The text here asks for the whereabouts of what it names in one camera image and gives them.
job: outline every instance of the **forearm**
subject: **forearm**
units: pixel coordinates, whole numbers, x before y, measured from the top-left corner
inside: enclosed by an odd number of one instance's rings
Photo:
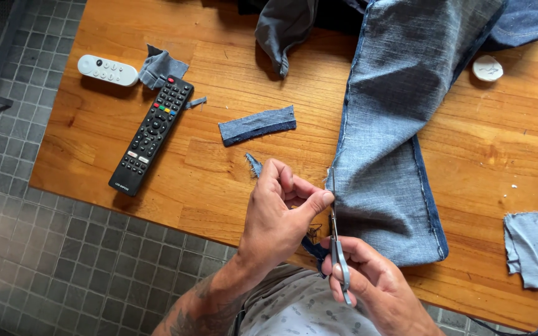
[[[264,276],[235,256],[176,301],[153,336],[225,335],[250,291]]]

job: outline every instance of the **tattoo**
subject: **tattoo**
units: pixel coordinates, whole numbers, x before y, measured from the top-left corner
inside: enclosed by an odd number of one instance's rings
[[[193,290],[197,298],[205,299],[209,294],[214,276],[215,274],[203,279],[194,286]],[[168,322],[169,315],[176,310],[176,305],[174,304],[168,315],[161,322],[164,332],[166,335],[171,336],[224,336],[229,331],[236,314],[240,311],[249,294],[250,291],[238,295],[235,299],[225,304],[218,304],[215,313],[204,314],[199,317],[193,317],[187,310],[180,308],[175,320]]]

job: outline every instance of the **scissors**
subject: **scissors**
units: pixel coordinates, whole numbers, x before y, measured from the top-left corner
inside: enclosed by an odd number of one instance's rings
[[[331,167],[331,179],[333,182],[333,196],[335,196],[335,169]],[[340,283],[342,294],[344,294],[344,301],[348,305],[352,305],[350,301],[350,296],[348,295],[348,288],[350,287],[350,271],[348,269],[348,264],[344,258],[344,251],[342,250],[342,244],[338,240],[338,227],[337,227],[337,218],[335,216],[335,199],[331,203],[331,266],[335,264],[340,264],[342,268],[342,275],[344,277],[344,283]]]

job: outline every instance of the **hand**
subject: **hand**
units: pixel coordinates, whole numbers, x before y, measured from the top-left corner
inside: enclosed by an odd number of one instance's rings
[[[292,174],[276,159],[265,162],[250,193],[236,256],[264,276],[294,254],[310,222],[333,202],[333,194]]]
[[[369,319],[382,336],[444,336],[404,279],[404,275],[389,259],[358,238],[339,237],[350,270],[348,294],[353,305],[360,300]],[[329,247],[329,237],[321,240]],[[337,302],[344,301],[340,282],[340,264],[331,266],[331,255],[325,258],[323,273],[330,275],[329,287]]]

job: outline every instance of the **person's left hand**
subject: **person's left hand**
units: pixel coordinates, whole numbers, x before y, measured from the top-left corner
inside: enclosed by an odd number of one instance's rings
[[[236,257],[264,276],[296,252],[310,222],[332,202],[330,191],[313,186],[293,175],[288,165],[270,158],[250,193]]]

